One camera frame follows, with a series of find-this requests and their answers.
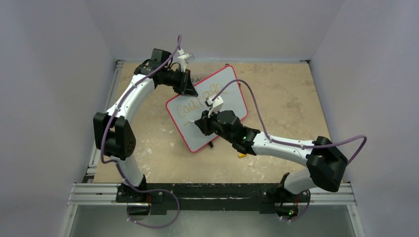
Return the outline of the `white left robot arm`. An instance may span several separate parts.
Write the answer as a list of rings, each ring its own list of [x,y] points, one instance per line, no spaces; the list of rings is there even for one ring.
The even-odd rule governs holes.
[[[187,64],[195,57],[178,48],[177,61],[174,53],[153,49],[152,55],[134,70],[130,84],[119,99],[105,112],[93,117],[94,137],[100,160],[103,164],[114,163],[123,181],[122,187],[129,187],[128,196],[135,202],[147,197],[145,176],[139,170],[133,152],[136,138],[130,126],[131,120],[145,99],[159,85],[171,87],[181,96],[198,96],[190,79]]]

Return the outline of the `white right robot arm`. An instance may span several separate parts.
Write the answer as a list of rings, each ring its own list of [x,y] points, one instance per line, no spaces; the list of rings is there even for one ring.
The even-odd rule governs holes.
[[[272,156],[304,166],[303,170],[283,176],[277,194],[284,201],[315,187],[328,192],[337,192],[340,188],[348,159],[326,137],[298,141],[266,135],[244,126],[233,111],[212,115],[204,111],[194,124],[205,136],[215,134],[242,154]]]

